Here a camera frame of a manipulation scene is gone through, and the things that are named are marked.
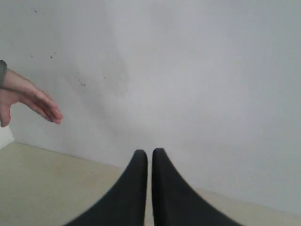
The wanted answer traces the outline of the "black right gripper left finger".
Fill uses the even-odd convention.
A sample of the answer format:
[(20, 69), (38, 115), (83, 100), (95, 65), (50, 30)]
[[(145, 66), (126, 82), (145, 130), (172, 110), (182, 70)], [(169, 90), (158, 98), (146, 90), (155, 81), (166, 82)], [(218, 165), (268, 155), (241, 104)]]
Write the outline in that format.
[(145, 219), (148, 160), (136, 150), (112, 188), (68, 226), (143, 226)]

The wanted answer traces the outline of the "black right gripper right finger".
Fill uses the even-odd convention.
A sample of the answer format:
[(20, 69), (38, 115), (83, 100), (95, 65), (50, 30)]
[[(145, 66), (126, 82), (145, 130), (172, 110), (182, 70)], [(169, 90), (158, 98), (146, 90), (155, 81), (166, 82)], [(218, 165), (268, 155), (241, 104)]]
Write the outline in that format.
[(152, 154), (151, 195), (156, 226), (239, 226), (200, 197), (163, 148)]

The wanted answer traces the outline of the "person's bare hand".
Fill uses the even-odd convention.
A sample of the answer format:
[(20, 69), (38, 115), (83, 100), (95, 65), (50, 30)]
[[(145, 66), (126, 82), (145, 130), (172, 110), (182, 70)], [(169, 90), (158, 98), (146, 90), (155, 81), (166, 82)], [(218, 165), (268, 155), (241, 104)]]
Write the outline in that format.
[(31, 81), (8, 69), (4, 84), (0, 87), (0, 126), (11, 121), (11, 106), (21, 103), (28, 106), (45, 120), (60, 124), (63, 115), (55, 101)]

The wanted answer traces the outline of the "grey sleeved forearm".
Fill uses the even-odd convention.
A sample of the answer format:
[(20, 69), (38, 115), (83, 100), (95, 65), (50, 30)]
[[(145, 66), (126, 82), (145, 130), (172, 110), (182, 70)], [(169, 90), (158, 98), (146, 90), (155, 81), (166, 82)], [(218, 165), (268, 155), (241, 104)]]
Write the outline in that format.
[(4, 60), (0, 60), (0, 87), (2, 88), (5, 82), (8, 66)]

